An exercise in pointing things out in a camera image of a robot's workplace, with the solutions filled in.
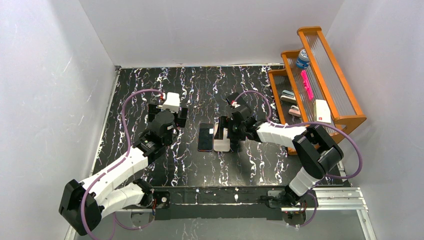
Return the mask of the purple smartphone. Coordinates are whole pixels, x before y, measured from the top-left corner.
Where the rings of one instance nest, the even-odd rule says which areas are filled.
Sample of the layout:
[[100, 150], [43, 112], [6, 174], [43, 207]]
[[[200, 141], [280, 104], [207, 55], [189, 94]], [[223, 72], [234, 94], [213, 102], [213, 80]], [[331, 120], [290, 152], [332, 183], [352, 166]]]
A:
[[198, 131], [199, 152], [211, 152], [213, 150], [214, 125], [212, 123], [200, 123]]

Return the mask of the beige phone case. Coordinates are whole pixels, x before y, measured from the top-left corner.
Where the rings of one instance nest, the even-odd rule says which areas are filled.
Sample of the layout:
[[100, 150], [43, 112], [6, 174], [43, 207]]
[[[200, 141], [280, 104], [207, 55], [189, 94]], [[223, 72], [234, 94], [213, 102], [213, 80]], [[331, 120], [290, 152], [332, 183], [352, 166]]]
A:
[[222, 139], [219, 139], [219, 124], [214, 124], [214, 133], [213, 133], [213, 150], [215, 152], [229, 152], [231, 149], [230, 139], [228, 138], [228, 129], [223, 128]]

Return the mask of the black phone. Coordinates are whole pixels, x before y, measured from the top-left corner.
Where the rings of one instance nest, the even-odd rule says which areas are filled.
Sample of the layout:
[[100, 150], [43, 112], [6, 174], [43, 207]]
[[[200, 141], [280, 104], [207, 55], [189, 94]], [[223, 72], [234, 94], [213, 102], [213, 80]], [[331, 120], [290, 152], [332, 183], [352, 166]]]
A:
[[226, 97], [227, 103], [231, 106], [232, 103], [236, 100], [236, 98], [240, 95], [239, 92], [233, 92]]

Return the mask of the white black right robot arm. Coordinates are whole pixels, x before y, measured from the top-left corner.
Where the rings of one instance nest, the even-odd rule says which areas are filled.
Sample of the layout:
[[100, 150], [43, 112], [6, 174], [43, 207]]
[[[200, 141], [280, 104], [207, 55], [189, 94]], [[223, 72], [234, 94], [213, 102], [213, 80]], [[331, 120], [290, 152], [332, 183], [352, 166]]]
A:
[[244, 117], [235, 111], [232, 116], [221, 116], [218, 120], [219, 137], [227, 133], [230, 141], [251, 140], [258, 143], [273, 143], [293, 148], [300, 160], [301, 168], [296, 176], [277, 196], [262, 196], [286, 206], [295, 206], [306, 194], [332, 170], [344, 157], [343, 151], [319, 124], [307, 126], [281, 125], [274, 122]]

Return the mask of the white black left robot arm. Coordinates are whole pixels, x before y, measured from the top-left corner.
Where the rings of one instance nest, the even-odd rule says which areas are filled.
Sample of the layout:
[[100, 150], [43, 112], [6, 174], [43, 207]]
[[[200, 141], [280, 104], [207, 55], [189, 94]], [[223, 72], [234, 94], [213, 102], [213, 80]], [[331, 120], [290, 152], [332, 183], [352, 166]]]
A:
[[148, 125], [138, 140], [110, 165], [82, 180], [72, 179], [63, 190], [58, 212], [85, 236], [102, 218], [131, 205], [148, 205], [153, 198], [152, 186], [135, 180], [119, 188], [124, 181], [162, 157], [185, 127], [188, 108], [150, 103]]

